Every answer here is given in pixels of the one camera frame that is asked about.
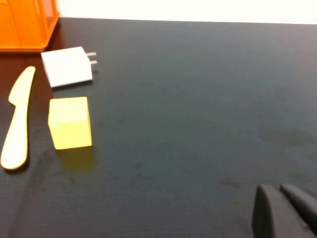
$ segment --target white power adapter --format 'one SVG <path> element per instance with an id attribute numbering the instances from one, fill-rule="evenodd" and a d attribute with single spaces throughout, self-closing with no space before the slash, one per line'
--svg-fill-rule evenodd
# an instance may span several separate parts
<path id="1" fill-rule="evenodd" d="M 93 79 L 88 56 L 96 53 L 85 53 L 82 47 L 48 51 L 41 53 L 46 75 L 52 88 L 89 81 Z"/>

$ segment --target black tabletop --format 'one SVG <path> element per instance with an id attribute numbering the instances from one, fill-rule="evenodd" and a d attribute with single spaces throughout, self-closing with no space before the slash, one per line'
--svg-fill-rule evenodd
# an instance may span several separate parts
<path id="1" fill-rule="evenodd" d="M 40 54 L 0 55 L 11 88 L 36 67 L 29 165 L 0 171 L 8 238 L 252 237 L 256 187 L 317 192 L 317 26 L 59 21 L 48 50 L 97 52 L 93 82 L 53 90 Z M 51 98 L 87 96 L 93 147 L 56 151 Z"/>

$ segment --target yellow block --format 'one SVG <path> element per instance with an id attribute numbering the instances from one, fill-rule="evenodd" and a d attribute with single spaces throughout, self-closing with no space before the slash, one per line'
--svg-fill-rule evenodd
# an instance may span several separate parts
<path id="1" fill-rule="evenodd" d="M 51 99 L 49 127 L 56 150 L 91 146 L 87 97 Z"/>

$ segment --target orange plastic crate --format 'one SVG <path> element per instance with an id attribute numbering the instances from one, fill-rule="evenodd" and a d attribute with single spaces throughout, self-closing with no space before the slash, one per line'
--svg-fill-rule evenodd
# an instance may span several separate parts
<path id="1" fill-rule="evenodd" d="M 55 0 L 0 0 L 0 51 L 44 51 L 58 17 Z"/>

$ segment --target white wall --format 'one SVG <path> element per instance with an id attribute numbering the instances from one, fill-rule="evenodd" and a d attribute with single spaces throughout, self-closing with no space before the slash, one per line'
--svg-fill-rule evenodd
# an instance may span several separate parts
<path id="1" fill-rule="evenodd" d="M 316 0 L 56 0 L 62 17 L 317 24 Z"/>

